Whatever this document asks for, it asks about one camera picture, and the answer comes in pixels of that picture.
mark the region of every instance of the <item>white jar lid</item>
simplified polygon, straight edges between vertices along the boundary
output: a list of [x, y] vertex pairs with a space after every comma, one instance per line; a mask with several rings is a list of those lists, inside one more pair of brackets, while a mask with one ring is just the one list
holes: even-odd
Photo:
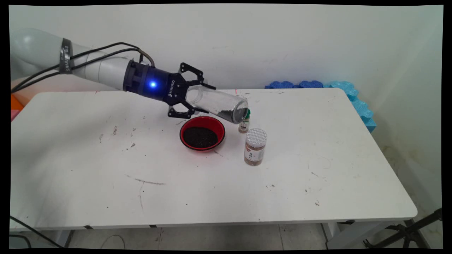
[[267, 134], [265, 131], [253, 128], [246, 133], [246, 143], [252, 147], [263, 147], [267, 143]]

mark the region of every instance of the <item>small glass bottle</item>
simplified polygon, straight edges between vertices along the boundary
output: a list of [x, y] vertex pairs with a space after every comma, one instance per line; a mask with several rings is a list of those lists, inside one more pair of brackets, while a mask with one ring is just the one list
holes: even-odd
[[239, 124], [240, 133], [246, 133], [248, 131], [248, 127], [250, 126], [250, 114], [251, 110], [248, 109], [245, 119]]
[[257, 166], [262, 163], [266, 143], [267, 134], [265, 131], [253, 128], [246, 133], [245, 162], [248, 165]]

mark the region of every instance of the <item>red bowl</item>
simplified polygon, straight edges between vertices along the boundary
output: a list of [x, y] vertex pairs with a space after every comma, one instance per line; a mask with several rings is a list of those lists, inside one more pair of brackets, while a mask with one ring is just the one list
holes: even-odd
[[[218, 142], [216, 144], [214, 144], [213, 146], [209, 146], [206, 148], [196, 148], [196, 147], [190, 146], [184, 140], [184, 131], [191, 127], [203, 127], [203, 128], [213, 131], [217, 135]], [[225, 138], [225, 134], [226, 134], [225, 127], [218, 119], [215, 119], [212, 117], [196, 117], [196, 118], [192, 118], [192, 119], [188, 120], [182, 126], [182, 128], [180, 129], [180, 132], [179, 132], [179, 137], [180, 137], [180, 140], [182, 141], [182, 143], [186, 147], [193, 149], [195, 151], [207, 151], [207, 150], [210, 150], [210, 149], [218, 146]]]

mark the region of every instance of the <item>blue foam block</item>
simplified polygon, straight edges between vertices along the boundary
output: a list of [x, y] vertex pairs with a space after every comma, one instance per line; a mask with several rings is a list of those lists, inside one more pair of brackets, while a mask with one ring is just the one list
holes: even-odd
[[293, 88], [293, 83], [289, 81], [284, 82], [272, 82], [270, 85], [266, 85], [265, 89], [281, 89], [281, 88]]
[[348, 99], [350, 101], [354, 101], [357, 99], [358, 96], [358, 90], [354, 88], [354, 85], [350, 82], [344, 81], [344, 82], [330, 82], [326, 85], [326, 87], [335, 87], [342, 89], [345, 94], [347, 95]]
[[356, 112], [358, 112], [358, 115], [364, 123], [367, 123], [370, 119], [372, 119], [373, 112], [367, 108], [367, 103], [356, 98], [355, 101], [352, 101], [352, 105], [355, 107]]
[[298, 86], [298, 88], [323, 88], [323, 84], [316, 80], [313, 80], [311, 82], [304, 80], [300, 84], [298, 84]]
[[372, 118], [365, 124], [369, 132], [372, 132], [375, 129], [375, 127], [377, 127], [377, 124], [373, 121]]

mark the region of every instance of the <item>glass jar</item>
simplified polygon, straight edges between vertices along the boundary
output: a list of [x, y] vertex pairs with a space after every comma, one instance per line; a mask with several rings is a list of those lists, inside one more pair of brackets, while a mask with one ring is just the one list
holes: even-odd
[[248, 102], [245, 99], [202, 85], [190, 86], [186, 100], [191, 105], [234, 124], [242, 122], [248, 113]]
[[267, 134], [265, 131], [253, 128], [246, 133], [245, 162], [251, 166], [262, 163], [265, 145], [267, 144]]
[[246, 133], [248, 131], [248, 127], [250, 126], [250, 114], [251, 110], [248, 109], [248, 114], [246, 114], [245, 119], [239, 124], [240, 133]]

